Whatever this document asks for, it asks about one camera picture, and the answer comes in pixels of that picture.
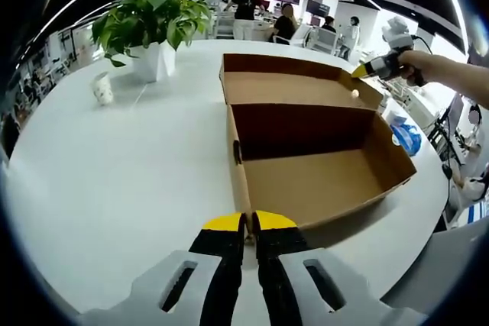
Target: human arm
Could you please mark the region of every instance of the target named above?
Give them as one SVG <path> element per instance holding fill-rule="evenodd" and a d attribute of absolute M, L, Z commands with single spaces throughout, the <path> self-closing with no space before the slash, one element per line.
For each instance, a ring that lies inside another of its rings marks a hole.
<path fill-rule="evenodd" d="M 228 11 L 230 9 L 230 7 L 232 7 L 233 5 L 237 5 L 236 3 L 234 3 L 232 0 L 228 3 L 228 5 L 225 6 L 224 10 L 223 11 Z"/>
<path fill-rule="evenodd" d="M 299 27 L 299 25 L 297 24 L 297 20 L 296 20 L 296 18 L 295 18 L 294 16 L 292 16 L 292 17 L 290 18 L 290 20 L 292 21 L 293 29 L 294 29 L 295 31 L 297 31 L 297 28 Z"/>
<path fill-rule="evenodd" d="M 258 7 L 260 9 L 261 13 L 265 12 L 265 7 L 263 6 L 263 3 L 261 2 L 261 0 L 254 0 L 254 6 Z"/>
<path fill-rule="evenodd" d="M 399 62 L 410 66 L 401 74 L 409 82 L 413 82 L 415 67 L 427 82 L 439 82 L 489 109 L 489 69 L 422 51 L 405 51 L 399 56 Z"/>
<path fill-rule="evenodd" d="M 473 147 L 468 146 L 468 145 L 465 145 L 465 149 L 468 150 L 471 153 L 475 153 L 475 154 L 478 155 L 478 154 L 481 153 L 482 147 L 479 144 L 476 144 Z"/>
<path fill-rule="evenodd" d="M 274 26 L 268 28 L 265 32 L 267 33 L 265 37 L 267 40 L 269 40 L 273 35 L 278 34 L 278 30 Z"/>

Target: black t-shirt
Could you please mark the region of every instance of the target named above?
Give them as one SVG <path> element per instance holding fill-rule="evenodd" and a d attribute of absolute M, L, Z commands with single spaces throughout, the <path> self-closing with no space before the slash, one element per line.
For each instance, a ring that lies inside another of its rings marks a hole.
<path fill-rule="evenodd" d="M 323 30 L 328 30 L 328 31 L 331 31 L 331 32 L 335 32 L 336 33 L 336 29 L 334 29 L 332 26 L 330 26 L 329 24 L 324 24 L 322 27 L 321 27 Z"/>
<path fill-rule="evenodd" d="M 285 17 L 284 15 L 277 19 L 275 22 L 274 28 L 278 30 L 277 36 L 283 37 L 287 40 L 290 40 L 293 34 L 296 32 L 296 28 L 294 27 L 290 18 Z M 286 44 L 287 42 L 277 39 L 278 44 Z"/>
<path fill-rule="evenodd" d="M 235 19 L 254 20 L 254 9 L 261 5 L 260 0 L 232 0 L 238 5 L 238 10 L 235 13 Z"/>

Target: white cup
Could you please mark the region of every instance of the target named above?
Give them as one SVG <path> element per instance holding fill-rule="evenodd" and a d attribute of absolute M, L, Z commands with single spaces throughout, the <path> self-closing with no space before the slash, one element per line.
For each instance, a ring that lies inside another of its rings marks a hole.
<path fill-rule="evenodd" d="M 386 114 L 384 113 L 382 117 L 389 125 L 394 125 L 394 126 L 400 126 L 404 124 L 404 122 L 406 121 L 406 118 L 404 118 L 403 116 L 399 116 L 393 110 L 389 110 Z"/>
<path fill-rule="evenodd" d="M 92 81 L 91 86 L 93 95 L 97 98 L 100 105 L 108 105 L 114 101 L 108 72 L 98 74 Z"/>

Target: cardboard divider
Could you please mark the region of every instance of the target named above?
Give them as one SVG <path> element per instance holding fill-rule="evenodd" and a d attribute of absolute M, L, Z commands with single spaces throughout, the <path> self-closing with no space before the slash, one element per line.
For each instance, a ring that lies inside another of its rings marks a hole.
<path fill-rule="evenodd" d="M 314 105 L 233 105 L 243 160 L 359 149 L 375 113 Z"/>

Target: office chair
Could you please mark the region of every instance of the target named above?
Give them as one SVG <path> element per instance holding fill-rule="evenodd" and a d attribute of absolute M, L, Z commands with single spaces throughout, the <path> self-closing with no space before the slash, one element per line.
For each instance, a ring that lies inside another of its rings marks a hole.
<path fill-rule="evenodd" d="M 235 13 L 233 11 L 223 11 L 217 14 L 214 25 L 214 38 L 233 39 L 233 26 L 235 24 Z"/>
<path fill-rule="evenodd" d="M 292 46 L 305 47 L 307 35 L 309 34 L 309 32 L 312 29 L 313 28 L 307 24 L 301 24 L 296 29 L 296 32 L 292 35 L 290 40 L 283 38 L 283 37 L 280 37 L 280 36 L 277 36 L 277 35 L 274 35 L 272 37 L 272 40 L 274 41 L 274 43 L 277 43 L 277 40 L 282 40 L 282 41 L 284 41 L 287 44 L 292 45 Z"/>
<path fill-rule="evenodd" d="M 316 28 L 311 41 L 311 49 L 335 55 L 338 34 L 322 28 Z"/>
<path fill-rule="evenodd" d="M 434 233 L 382 302 L 430 315 L 464 272 L 488 228 L 489 217 L 485 217 L 457 229 Z"/>

